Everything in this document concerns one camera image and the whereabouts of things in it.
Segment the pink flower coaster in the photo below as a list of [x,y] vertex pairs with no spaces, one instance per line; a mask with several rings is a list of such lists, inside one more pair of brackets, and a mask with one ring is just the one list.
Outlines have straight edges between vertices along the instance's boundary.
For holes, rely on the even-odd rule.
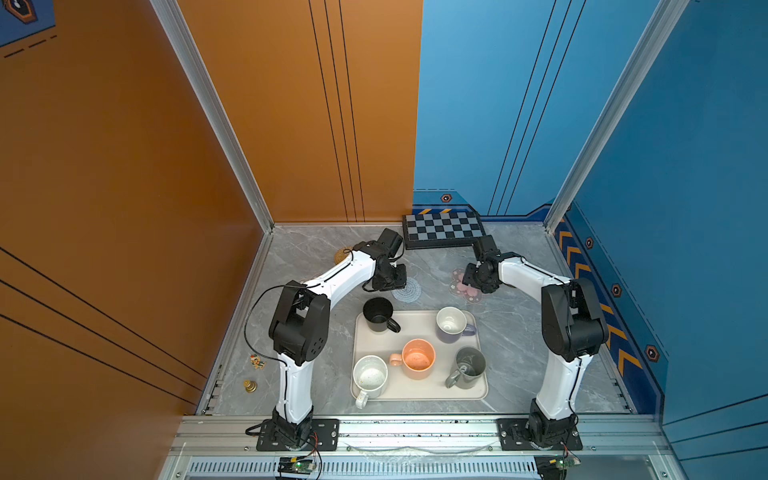
[[452,272],[452,284],[450,291],[468,302],[478,303],[482,299],[482,292],[472,286],[463,283],[464,271],[454,270]]

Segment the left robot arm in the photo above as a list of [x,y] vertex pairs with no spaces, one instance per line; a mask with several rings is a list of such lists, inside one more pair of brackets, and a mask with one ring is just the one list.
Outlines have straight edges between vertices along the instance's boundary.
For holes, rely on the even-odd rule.
[[328,340],[332,309],[365,283],[375,292],[404,288],[406,267],[398,262],[402,244],[402,236],[386,228],[378,239],[354,245],[325,273],[282,287],[269,327],[279,362],[280,392],[268,426],[287,447],[303,447],[312,434],[314,360]]

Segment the woven rattan coaster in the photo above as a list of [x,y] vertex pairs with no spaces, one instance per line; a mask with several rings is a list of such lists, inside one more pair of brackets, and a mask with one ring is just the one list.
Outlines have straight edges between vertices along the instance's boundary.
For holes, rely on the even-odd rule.
[[341,264],[343,261],[348,259],[353,253],[354,251],[351,247],[344,247],[339,249],[334,254],[334,263],[336,265]]

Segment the light blue woven coaster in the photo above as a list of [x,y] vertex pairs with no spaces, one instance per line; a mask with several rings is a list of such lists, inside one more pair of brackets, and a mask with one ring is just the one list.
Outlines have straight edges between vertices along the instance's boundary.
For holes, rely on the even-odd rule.
[[415,303],[422,294],[421,285],[414,278],[409,278],[402,289],[392,291],[393,297],[402,303]]

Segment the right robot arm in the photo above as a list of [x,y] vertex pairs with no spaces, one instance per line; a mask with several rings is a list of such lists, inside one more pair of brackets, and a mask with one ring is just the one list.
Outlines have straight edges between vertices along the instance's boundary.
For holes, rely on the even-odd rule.
[[462,283],[485,294],[508,285],[540,304],[549,356],[523,438],[541,449],[566,444],[576,431],[575,401],[583,376],[609,336],[594,284],[556,275],[512,254],[468,264]]

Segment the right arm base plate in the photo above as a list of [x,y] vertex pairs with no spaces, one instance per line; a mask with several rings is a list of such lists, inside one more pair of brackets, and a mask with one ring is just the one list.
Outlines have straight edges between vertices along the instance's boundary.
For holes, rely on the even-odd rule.
[[572,419],[556,421],[531,418],[499,418],[497,434],[503,451],[581,451],[583,443]]

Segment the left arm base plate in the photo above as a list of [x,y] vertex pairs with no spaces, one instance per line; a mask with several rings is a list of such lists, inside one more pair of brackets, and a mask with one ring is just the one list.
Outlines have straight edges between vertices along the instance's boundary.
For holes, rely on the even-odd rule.
[[281,418],[268,419],[260,428],[256,449],[264,452],[336,451],[340,421],[333,418],[310,418],[292,424]]

